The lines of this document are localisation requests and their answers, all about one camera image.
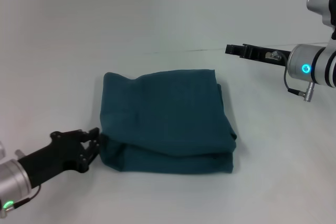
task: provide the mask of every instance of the white table surface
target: white table surface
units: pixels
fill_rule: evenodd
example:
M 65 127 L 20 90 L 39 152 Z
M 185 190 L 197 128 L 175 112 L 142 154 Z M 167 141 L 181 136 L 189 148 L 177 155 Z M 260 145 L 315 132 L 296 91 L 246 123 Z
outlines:
M 100 126 L 108 71 L 215 69 L 238 134 L 233 174 L 117 173 L 97 158 L 86 174 L 43 184 L 1 223 L 335 223 L 336 91 L 317 86 L 305 103 L 286 91 L 282 67 L 224 54 L 227 44 L 291 50 L 328 41 L 331 29 L 306 0 L 0 3 L 5 160 L 46 146 L 52 131 Z

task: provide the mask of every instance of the folded towel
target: folded towel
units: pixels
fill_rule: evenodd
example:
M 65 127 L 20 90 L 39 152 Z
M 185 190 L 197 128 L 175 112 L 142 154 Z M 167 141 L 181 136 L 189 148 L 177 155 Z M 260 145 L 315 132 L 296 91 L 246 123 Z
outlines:
M 118 171 L 231 173 L 236 134 L 214 70 L 104 76 L 100 156 Z

